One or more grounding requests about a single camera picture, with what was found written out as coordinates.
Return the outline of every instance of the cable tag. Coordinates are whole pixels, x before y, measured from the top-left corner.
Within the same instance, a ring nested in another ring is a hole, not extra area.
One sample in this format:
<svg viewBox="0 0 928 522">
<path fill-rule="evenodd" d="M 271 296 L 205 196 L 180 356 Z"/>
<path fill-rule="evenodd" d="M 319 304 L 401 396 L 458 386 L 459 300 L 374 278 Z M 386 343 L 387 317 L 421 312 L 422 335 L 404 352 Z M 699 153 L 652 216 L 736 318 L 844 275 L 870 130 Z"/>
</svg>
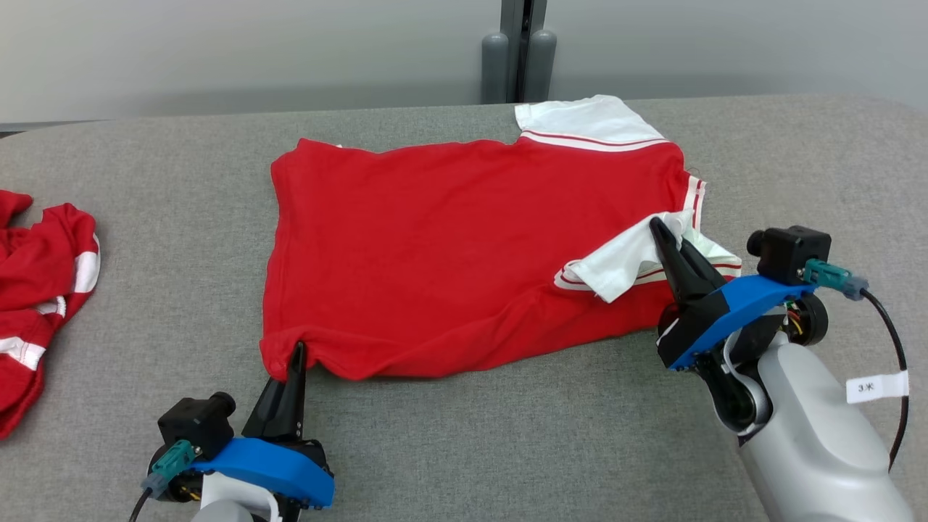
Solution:
<svg viewBox="0 0 928 522">
<path fill-rule="evenodd" d="M 857 404 L 878 398 L 905 397 L 909 394 L 909 371 L 890 375 L 871 375 L 847 380 L 847 403 Z"/>
</svg>

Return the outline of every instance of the blue plastic part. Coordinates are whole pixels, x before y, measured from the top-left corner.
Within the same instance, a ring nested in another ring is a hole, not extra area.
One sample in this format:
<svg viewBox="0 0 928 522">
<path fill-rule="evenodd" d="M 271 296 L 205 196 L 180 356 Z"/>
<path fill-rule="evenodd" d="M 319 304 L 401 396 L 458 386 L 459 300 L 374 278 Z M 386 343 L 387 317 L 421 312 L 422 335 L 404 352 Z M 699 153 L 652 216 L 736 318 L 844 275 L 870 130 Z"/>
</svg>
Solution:
<svg viewBox="0 0 928 522">
<path fill-rule="evenodd" d="M 860 278 L 845 268 L 826 263 L 819 259 L 809 259 L 806 261 L 806 271 L 803 273 L 803 280 L 832 288 L 844 294 L 844 297 L 854 301 L 860 301 L 864 298 L 860 294 L 862 290 L 870 287 L 870 284 L 864 278 Z"/>
<path fill-rule="evenodd" d="M 197 454 L 187 440 L 178 440 L 156 463 L 151 473 L 142 481 L 142 489 L 151 489 L 151 498 L 157 499 L 180 472 L 189 468 Z"/>
<path fill-rule="evenodd" d="M 259 438 L 233 438 L 216 458 L 191 467 L 218 471 L 317 509 L 331 507 L 335 496 L 335 479 L 309 457 Z"/>
<path fill-rule="evenodd" d="M 695 364 L 695 355 L 707 352 L 742 326 L 750 324 L 771 308 L 812 294 L 816 284 L 790 286 L 763 276 L 744 276 L 729 281 L 716 290 L 728 303 L 728 313 L 720 317 L 673 364 L 670 370 L 682 370 Z"/>
</svg>

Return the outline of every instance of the teal connector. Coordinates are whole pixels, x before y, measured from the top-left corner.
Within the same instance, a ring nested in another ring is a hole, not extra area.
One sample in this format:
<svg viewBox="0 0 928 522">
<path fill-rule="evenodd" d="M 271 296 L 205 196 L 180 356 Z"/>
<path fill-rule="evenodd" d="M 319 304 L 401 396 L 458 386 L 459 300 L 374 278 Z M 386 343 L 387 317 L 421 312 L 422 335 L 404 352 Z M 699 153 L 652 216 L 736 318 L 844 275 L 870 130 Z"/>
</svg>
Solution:
<svg viewBox="0 0 928 522">
<path fill-rule="evenodd" d="M 860 292 L 870 286 L 867 280 L 855 276 L 850 270 L 830 265 L 819 259 L 806 261 L 803 280 L 807 283 L 837 290 L 854 301 L 863 299 L 864 296 Z"/>
<path fill-rule="evenodd" d="M 151 498 L 157 499 L 168 483 L 193 464 L 197 453 L 187 440 L 178 440 L 151 466 L 151 473 L 142 481 L 142 489 L 151 489 Z"/>
</svg>

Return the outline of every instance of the gray fabric surface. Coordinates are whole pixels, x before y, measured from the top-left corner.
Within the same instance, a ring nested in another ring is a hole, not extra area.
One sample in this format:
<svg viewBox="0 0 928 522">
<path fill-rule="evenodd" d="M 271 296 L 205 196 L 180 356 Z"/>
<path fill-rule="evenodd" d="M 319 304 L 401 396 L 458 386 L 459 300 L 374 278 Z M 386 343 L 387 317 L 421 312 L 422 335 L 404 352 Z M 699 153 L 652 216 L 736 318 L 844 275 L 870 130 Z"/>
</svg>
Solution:
<svg viewBox="0 0 928 522">
<path fill-rule="evenodd" d="M 870 277 L 909 353 L 912 413 L 893 478 L 928 520 L 928 118 L 865 98 L 636 101 L 708 181 L 704 231 L 745 257 L 751 231 L 830 232 L 832 260 Z M 240 429 L 266 378 L 257 349 L 277 205 L 268 165 L 310 137 L 387 150 L 512 141 L 511 107 L 337 111 L 77 124 L 0 140 L 0 187 L 97 217 L 97 293 L 46 354 L 47 387 L 0 442 L 0 518 L 120 520 L 155 420 L 225 390 Z M 891 372 L 873 309 L 824 294 L 817 352 L 839 380 Z M 440 381 L 311 372 L 307 434 L 336 473 L 321 521 L 764 520 L 701 382 L 664 370 L 653 333 Z M 887 444 L 898 402 L 863 407 Z M 195 506 L 150 502 L 146 521 Z"/>
</svg>

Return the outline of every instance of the red and white clothing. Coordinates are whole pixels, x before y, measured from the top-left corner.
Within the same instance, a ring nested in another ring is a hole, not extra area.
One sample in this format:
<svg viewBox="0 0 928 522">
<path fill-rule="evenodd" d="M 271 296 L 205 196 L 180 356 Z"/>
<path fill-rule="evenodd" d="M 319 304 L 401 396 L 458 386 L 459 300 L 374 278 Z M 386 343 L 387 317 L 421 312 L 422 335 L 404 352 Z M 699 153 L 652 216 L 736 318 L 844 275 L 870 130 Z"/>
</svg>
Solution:
<svg viewBox="0 0 928 522">
<path fill-rule="evenodd" d="M 0 190 L 0 439 L 42 393 L 42 355 L 93 292 L 99 273 L 96 221 L 69 203 L 47 208 L 32 228 L 9 228 L 32 198 Z"/>
<path fill-rule="evenodd" d="M 672 298 L 652 215 L 738 274 L 699 232 L 705 184 L 620 99 L 515 115 L 511 145 L 304 139 L 274 162 L 261 341 L 273 377 L 298 340 L 344 378 L 441 377 L 653 327 Z"/>
</svg>

